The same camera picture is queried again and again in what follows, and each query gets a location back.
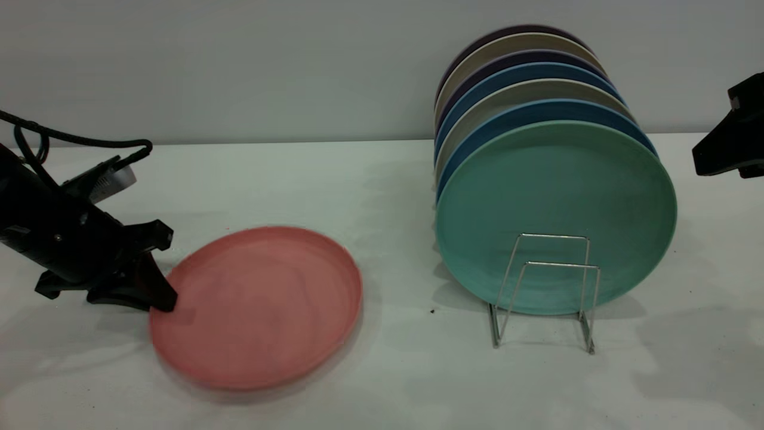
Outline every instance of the white table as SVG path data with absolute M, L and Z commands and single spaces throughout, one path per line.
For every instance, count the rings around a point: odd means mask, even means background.
M 346 348 L 306 380 L 208 393 L 158 361 L 147 315 L 34 292 L 42 268 L 0 247 L 0 429 L 764 428 L 764 180 L 695 176 L 702 135 L 653 135 L 674 180 L 671 249 L 597 310 L 597 355 L 568 318 L 510 319 L 491 346 L 485 305 L 434 247 L 432 142 L 178 145 L 134 165 L 101 207 L 160 219 L 169 270 L 220 236 L 269 223 L 318 230 L 364 276 Z M 54 148 L 62 181 L 113 151 Z

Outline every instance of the cord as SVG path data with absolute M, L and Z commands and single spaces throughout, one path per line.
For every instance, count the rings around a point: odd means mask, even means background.
M 45 183 L 51 190 L 58 190 L 59 187 L 56 181 L 54 181 L 48 172 L 43 169 L 42 164 L 37 160 L 37 157 L 32 152 L 32 149 L 29 148 L 29 144 L 27 143 L 27 139 L 24 137 L 24 133 L 21 131 L 20 125 L 16 125 L 13 128 L 13 136 L 16 138 L 16 145 L 18 145 L 18 148 L 21 149 L 21 153 L 24 154 L 24 158 L 26 158 L 27 163 L 32 167 L 34 173 L 37 173 L 37 176 L 40 178 L 40 180 L 43 181 L 43 183 Z
M 42 125 L 39 125 L 36 122 L 27 121 L 26 119 L 21 119 L 15 115 L 11 115 L 10 113 L 4 112 L 2 110 L 0 110 L 0 119 L 6 122 L 10 122 L 11 124 L 15 125 L 17 128 L 27 129 L 29 131 L 40 134 L 40 137 L 41 137 L 40 149 L 37 152 L 37 155 L 30 156 L 30 155 L 24 154 L 24 157 L 27 159 L 27 163 L 29 163 L 29 165 L 32 166 L 32 168 L 34 168 L 34 165 L 31 163 L 30 158 L 35 158 L 35 161 L 37 161 L 38 165 L 40 165 L 40 168 L 42 168 L 41 164 L 44 163 L 45 160 L 47 159 L 47 154 L 50 150 L 50 138 L 57 138 L 65 142 L 74 143 L 74 144 L 82 145 L 82 146 L 93 146 L 97 148 L 137 148 L 138 146 L 143 146 L 141 150 L 115 163 L 114 164 L 115 170 L 119 170 L 123 168 L 124 166 L 127 166 L 129 164 L 135 163 L 138 160 L 146 158 L 151 153 L 151 149 L 154 147 L 151 141 L 147 139 L 128 140 L 128 141 L 108 141 L 108 140 L 99 140 L 99 139 L 93 139 L 93 138 L 83 138 L 81 136 L 71 135 L 69 133 L 59 132 L 57 130 L 49 129 L 48 127 L 43 127 Z M 18 143 L 19 134 L 17 134 L 15 130 L 14 130 L 14 134 L 16 135 L 16 141 Z M 26 139 L 24 139 L 23 135 L 21 135 L 21 139 L 23 139 L 24 144 L 26 144 Z

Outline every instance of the red plate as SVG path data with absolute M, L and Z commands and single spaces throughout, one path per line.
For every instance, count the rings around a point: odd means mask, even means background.
M 261 389 L 306 375 L 350 335 L 361 273 L 326 236 L 269 226 L 223 237 L 167 277 L 175 311 L 151 309 L 154 348 L 206 386 Z

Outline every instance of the teal plate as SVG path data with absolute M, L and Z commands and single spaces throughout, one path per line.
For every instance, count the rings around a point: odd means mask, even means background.
M 470 155 L 443 190 L 435 232 L 454 277 L 493 304 L 520 233 L 589 237 L 589 263 L 602 269 L 602 305 L 658 265 L 676 214 L 671 179 L 644 145 L 603 125 L 548 121 L 504 133 Z M 524 262 L 583 263 L 584 251 L 576 240 L 523 239 L 499 306 L 509 304 Z M 587 308 L 595 278 L 588 276 Z M 580 269 L 529 267 L 513 310 L 575 313 L 581 279 Z

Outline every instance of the navy blue plate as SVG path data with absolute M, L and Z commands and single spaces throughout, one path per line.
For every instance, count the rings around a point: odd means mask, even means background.
M 633 121 L 610 108 L 575 99 L 540 100 L 508 109 L 475 128 L 446 162 L 443 173 L 438 179 L 438 193 L 435 201 L 440 200 L 440 194 L 456 168 L 486 142 L 524 125 L 560 119 L 593 122 L 616 129 L 634 138 L 658 157 L 655 147 L 645 133 Z
M 440 130 L 443 119 L 448 115 L 448 111 L 454 106 L 454 104 L 471 90 L 474 86 L 478 85 L 482 80 L 489 76 L 498 73 L 502 70 L 509 69 L 510 67 L 519 66 L 528 63 L 563 63 L 570 64 L 571 66 L 580 67 L 587 72 L 594 73 L 600 78 L 607 81 L 610 85 L 613 85 L 610 80 L 602 73 L 600 69 L 594 66 L 588 61 L 576 57 L 573 54 L 562 52 L 561 50 L 548 50 L 548 49 L 533 49 L 522 50 L 512 54 L 507 54 L 496 60 L 486 63 L 483 67 L 474 71 L 459 86 L 456 87 L 454 93 L 446 100 L 442 112 L 435 120 L 435 133 Z
M 443 145 L 443 141 L 448 135 L 448 132 L 451 131 L 454 124 L 456 124 L 461 116 L 474 106 L 475 103 L 510 85 L 525 82 L 527 80 L 550 78 L 577 80 L 578 82 L 587 83 L 603 90 L 623 103 L 620 95 L 610 83 L 596 74 L 581 69 L 580 67 L 561 63 L 530 63 L 511 67 L 498 73 L 494 73 L 482 80 L 478 85 L 475 85 L 471 90 L 467 91 L 467 93 L 457 101 L 453 108 L 448 111 L 448 115 L 445 117 L 445 120 L 438 130 L 438 134 L 435 136 L 435 160 L 438 159 L 438 153 L 440 152 L 440 148 Z

